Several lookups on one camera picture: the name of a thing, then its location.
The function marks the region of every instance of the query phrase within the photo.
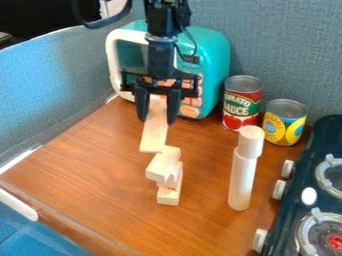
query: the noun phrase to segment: stove knob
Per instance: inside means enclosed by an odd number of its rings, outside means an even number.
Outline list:
[[[314,188],[307,187],[303,190],[301,196],[302,202],[305,205],[313,205],[317,200],[317,192]]]
[[[292,172],[293,172],[293,164],[294,161],[292,160],[285,160],[283,164],[283,170],[281,171],[281,176],[288,179],[290,178]]]
[[[276,200],[281,200],[285,192],[286,182],[283,180],[277,180],[272,197]]]
[[[253,250],[257,253],[261,253],[262,249],[264,248],[265,241],[266,241],[267,231],[263,229],[257,229],[254,234],[253,239]]]

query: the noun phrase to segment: teal toy oven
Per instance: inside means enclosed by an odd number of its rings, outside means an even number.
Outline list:
[[[131,101],[134,101],[134,97],[130,93],[120,91],[120,69],[146,65],[146,31],[146,22],[137,20],[112,31],[106,41],[113,87],[120,96]],[[202,81],[199,86],[199,97],[185,98],[179,115],[201,119],[211,112],[223,95],[223,82],[229,76],[230,70],[230,43],[223,34],[211,29],[190,26],[188,31],[197,42],[196,56],[191,56],[194,44],[181,33],[177,44],[187,62],[175,54],[175,67],[184,72],[200,75]]]

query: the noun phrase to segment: stacked wooden blocks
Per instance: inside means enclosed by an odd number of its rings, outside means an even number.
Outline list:
[[[180,148],[165,145],[168,130],[166,111],[166,99],[151,96],[139,150],[156,154],[146,168],[146,178],[155,181],[159,187],[157,202],[178,205],[183,181],[183,163],[179,162]]]
[[[234,150],[228,204],[237,211],[249,206],[258,158],[265,139],[263,129],[253,125],[241,128],[238,147]]]

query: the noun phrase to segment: wooden surface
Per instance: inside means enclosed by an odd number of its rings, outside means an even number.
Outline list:
[[[130,252],[256,255],[251,251],[255,230],[270,228],[277,214],[279,202],[270,196],[283,161],[299,156],[307,135],[293,147],[265,143],[251,205],[236,212],[227,204],[227,193],[238,134],[224,130],[221,111],[216,112],[201,121],[178,118],[169,129],[167,145],[181,148],[184,164],[178,207],[156,203],[158,188],[145,178],[153,154],[139,152],[143,124],[136,118],[135,106],[121,98],[4,173],[0,186],[21,189],[35,198],[22,194],[24,201],[36,206],[32,201],[39,200],[101,234],[93,239],[106,237]],[[49,215],[44,207],[40,211]],[[70,237],[73,228],[79,229],[70,225],[63,229],[63,218],[55,220],[61,223],[50,224]],[[104,255],[96,242],[87,248]]]

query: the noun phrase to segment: tin can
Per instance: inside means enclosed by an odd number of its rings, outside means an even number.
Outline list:
[[[223,120],[225,128],[239,131],[257,125],[261,101],[261,82],[252,76],[233,76],[225,81]]]
[[[272,100],[266,105],[263,121],[265,138],[268,142],[281,146],[292,146],[301,137],[307,107],[287,99]]]

